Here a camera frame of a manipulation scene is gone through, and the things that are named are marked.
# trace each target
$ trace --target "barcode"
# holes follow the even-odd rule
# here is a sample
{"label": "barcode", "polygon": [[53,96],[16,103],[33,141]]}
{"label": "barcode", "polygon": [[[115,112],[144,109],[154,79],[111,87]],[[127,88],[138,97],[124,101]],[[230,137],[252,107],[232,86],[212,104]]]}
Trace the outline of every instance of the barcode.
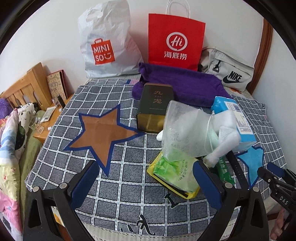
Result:
{"label": "barcode", "polygon": [[234,106],[234,108],[235,108],[236,111],[238,111],[238,112],[242,112],[242,111],[240,110],[240,108],[239,108],[238,105],[234,104],[233,106]]}

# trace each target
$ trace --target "brown star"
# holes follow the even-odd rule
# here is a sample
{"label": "brown star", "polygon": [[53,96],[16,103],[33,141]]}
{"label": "brown star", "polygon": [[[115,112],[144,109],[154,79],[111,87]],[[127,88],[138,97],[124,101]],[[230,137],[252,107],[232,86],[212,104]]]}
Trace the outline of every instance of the brown star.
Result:
{"label": "brown star", "polygon": [[108,176],[114,144],[143,135],[137,129],[121,124],[119,117],[120,105],[102,116],[79,113],[83,131],[65,150],[89,149]]}

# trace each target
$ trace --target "wall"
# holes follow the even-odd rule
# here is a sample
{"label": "wall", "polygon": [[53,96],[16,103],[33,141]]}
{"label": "wall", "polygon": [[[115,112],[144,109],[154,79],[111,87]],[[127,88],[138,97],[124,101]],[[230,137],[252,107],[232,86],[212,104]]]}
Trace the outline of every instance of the wall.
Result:
{"label": "wall", "polygon": [[[6,90],[34,64],[48,71],[64,69],[74,89],[85,83],[77,18],[101,0],[50,0],[15,33],[0,55],[0,92]],[[148,13],[165,13],[167,0],[128,0],[131,35],[147,60]],[[218,46],[254,64],[262,17],[242,0],[188,0],[191,18],[206,22],[204,46]],[[177,4],[172,14],[185,16]]]}
{"label": "wall", "polygon": [[253,93],[267,104],[267,115],[277,133],[288,168],[296,172],[296,62],[274,30],[270,53]]}

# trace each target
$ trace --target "gray nike bag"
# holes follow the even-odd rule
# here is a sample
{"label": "gray nike bag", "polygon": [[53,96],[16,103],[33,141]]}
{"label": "gray nike bag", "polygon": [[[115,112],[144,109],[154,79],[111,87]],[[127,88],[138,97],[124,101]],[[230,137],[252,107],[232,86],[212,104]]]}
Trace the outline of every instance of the gray nike bag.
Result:
{"label": "gray nike bag", "polygon": [[254,67],[244,60],[232,57],[217,48],[204,48],[200,57],[202,72],[213,74],[222,81],[224,86],[244,91],[251,82]]}

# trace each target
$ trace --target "purple cloth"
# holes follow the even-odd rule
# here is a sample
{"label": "purple cloth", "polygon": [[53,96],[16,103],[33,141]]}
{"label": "purple cloth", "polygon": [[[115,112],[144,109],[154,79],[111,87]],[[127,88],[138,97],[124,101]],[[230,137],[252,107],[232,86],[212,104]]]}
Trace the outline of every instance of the purple cloth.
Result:
{"label": "purple cloth", "polygon": [[0,119],[4,119],[11,112],[12,112],[12,108],[9,102],[6,99],[1,98],[0,99]]}
{"label": "purple cloth", "polygon": [[[221,80],[214,75],[156,64],[140,63],[139,66],[139,72],[145,82],[171,85],[176,101],[193,106],[211,107],[216,96],[231,98]],[[134,99],[140,100],[143,88],[142,82],[134,85]]]}

